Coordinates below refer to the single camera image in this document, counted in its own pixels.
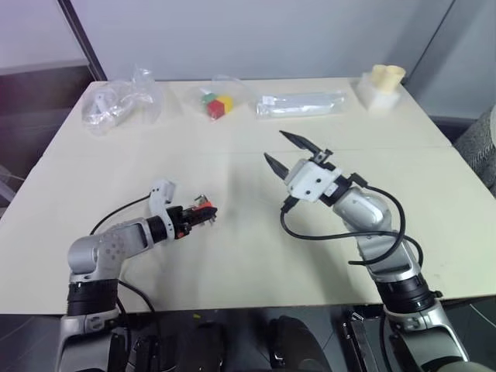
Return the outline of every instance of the yellow cube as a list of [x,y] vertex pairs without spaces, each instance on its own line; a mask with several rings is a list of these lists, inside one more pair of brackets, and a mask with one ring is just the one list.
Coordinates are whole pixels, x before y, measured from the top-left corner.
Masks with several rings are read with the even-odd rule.
[[228,95],[219,95],[217,96],[216,100],[224,104],[225,114],[233,110],[233,100]]

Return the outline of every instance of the colored block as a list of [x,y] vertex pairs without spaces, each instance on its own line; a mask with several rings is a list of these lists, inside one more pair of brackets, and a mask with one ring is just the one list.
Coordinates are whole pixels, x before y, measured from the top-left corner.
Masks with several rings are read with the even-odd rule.
[[226,113],[224,110],[224,104],[217,100],[207,104],[207,112],[212,119],[218,119]]
[[224,104],[224,113],[227,114],[229,111],[233,110],[233,100],[228,95],[220,95],[216,99]]
[[201,102],[203,102],[204,105],[208,105],[210,102],[212,102],[216,98],[217,98],[217,96],[214,95],[213,93],[208,93],[201,98],[202,99]]

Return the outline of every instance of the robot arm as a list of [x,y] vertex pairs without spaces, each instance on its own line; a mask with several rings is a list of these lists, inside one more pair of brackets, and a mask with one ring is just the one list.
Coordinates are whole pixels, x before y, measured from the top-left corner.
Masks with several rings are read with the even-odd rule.
[[[291,170],[265,154],[290,194],[281,209],[281,222],[284,224],[284,214],[299,200],[320,200],[332,206],[346,228],[357,233],[358,250],[364,261],[351,264],[367,267],[384,303],[387,319],[408,351],[410,364],[416,365],[416,370],[437,370],[448,363],[467,362],[467,352],[441,306],[439,292],[429,290],[410,246],[403,239],[392,249],[397,237],[381,233],[393,232],[387,204],[361,188],[392,198],[402,214],[399,203],[387,192],[369,187],[357,174],[345,178],[339,168],[325,162],[331,151],[319,149],[304,137],[281,133],[296,146],[312,152],[309,160],[299,160]],[[405,221],[402,229],[398,234],[404,234]]]
[[126,366],[123,340],[110,332],[119,316],[116,303],[122,263],[155,243],[186,236],[192,226],[213,221],[217,212],[203,195],[196,207],[166,209],[174,188],[168,181],[153,185],[149,202],[153,217],[124,222],[72,244],[67,314],[60,323],[56,371],[110,371]]

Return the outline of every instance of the plastic wrapper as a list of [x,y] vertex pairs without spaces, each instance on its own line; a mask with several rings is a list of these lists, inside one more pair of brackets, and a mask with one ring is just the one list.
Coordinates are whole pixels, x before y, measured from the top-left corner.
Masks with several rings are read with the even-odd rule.
[[343,91],[263,95],[257,102],[257,117],[291,118],[340,113],[345,100],[346,93]]
[[163,106],[164,97],[151,71],[137,67],[131,81],[111,81],[85,95],[83,123],[102,136],[131,116],[133,122],[153,123]]
[[216,75],[209,83],[190,89],[185,101],[197,112],[217,120],[243,103],[254,104],[256,95],[240,79]]

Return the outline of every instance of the red cube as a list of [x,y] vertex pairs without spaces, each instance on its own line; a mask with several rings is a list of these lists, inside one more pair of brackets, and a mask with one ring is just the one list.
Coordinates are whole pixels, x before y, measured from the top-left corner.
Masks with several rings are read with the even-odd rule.
[[226,113],[224,104],[216,99],[207,104],[207,112],[212,119],[218,119]]

